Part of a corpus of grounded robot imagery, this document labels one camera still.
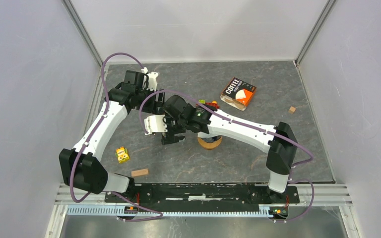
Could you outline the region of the wooden ring stand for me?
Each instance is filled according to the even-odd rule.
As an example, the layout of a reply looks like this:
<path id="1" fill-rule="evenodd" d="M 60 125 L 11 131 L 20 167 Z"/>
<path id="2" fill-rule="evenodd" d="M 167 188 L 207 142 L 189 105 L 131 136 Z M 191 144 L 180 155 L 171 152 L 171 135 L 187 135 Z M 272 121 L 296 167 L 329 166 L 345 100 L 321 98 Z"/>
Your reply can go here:
<path id="1" fill-rule="evenodd" d="M 212 137 L 211 139 L 213 139 L 213 141 L 209 141 L 208 138 L 197 138 L 199 144 L 206 150 L 213 150 L 222 142 L 222 136 Z"/>

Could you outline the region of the orange coffee filter box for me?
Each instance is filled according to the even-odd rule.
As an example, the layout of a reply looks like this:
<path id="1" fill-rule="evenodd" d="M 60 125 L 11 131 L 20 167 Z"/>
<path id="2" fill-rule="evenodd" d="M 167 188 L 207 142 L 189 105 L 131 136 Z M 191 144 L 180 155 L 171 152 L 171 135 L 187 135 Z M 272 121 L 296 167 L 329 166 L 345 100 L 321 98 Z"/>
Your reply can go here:
<path id="1" fill-rule="evenodd" d="M 220 94 L 226 104 L 245 111 L 256 93 L 257 87 L 234 77 Z"/>

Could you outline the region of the white paper coffee filter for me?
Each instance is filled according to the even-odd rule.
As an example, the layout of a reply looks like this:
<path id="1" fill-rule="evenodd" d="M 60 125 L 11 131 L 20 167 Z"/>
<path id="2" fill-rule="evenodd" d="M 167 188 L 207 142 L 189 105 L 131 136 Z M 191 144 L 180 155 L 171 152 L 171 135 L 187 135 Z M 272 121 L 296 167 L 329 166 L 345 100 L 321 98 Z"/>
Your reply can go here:
<path id="1" fill-rule="evenodd" d="M 213 141 L 218 140 L 218 139 L 221 137 L 221 135 L 217 135 L 217 134 L 207 134 L 207 133 L 204 133 L 204 132 L 199 132 L 199 133 L 197 134 L 197 136 L 198 136 L 199 138 L 202 138 L 202 139 L 205 139 L 205 140 L 213 140 Z"/>

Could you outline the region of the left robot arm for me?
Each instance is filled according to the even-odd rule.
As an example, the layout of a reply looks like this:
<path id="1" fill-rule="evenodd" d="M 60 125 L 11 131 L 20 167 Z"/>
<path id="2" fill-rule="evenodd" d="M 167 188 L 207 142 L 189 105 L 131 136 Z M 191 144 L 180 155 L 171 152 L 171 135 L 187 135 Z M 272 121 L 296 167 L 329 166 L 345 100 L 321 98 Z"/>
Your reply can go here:
<path id="1" fill-rule="evenodd" d="M 119 124 L 131 110 L 157 114 L 164 96 L 152 96 L 159 73 L 127 70 L 125 79 L 108 92 L 108 99 L 89 130 L 72 149 L 63 149 L 59 161 L 64 183 L 73 188 L 99 194 L 115 191 L 124 202 L 132 201 L 136 189 L 128 176 L 109 173 L 100 163 L 103 152 Z"/>

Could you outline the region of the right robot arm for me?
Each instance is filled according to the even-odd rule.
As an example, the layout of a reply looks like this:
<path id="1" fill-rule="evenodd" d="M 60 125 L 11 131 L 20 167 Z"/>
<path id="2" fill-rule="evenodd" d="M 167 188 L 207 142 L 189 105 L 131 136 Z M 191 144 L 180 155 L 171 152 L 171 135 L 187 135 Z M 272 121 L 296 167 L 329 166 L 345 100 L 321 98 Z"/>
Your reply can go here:
<path id="1" fill-rule="evenodd" d="M 191 131 L 206 145 L 229 137 L 266 153 L 266 166 L 270 171 L 267 197 L 272 202 L 286 197 L 287 180 L 297 151 L 297 139 L 288 124 L 258 124 L 233 117 L 213 106 L 194 107 L 178 95 L 165 101 L 161 111 L 166 116 L 168 136 Z"/>

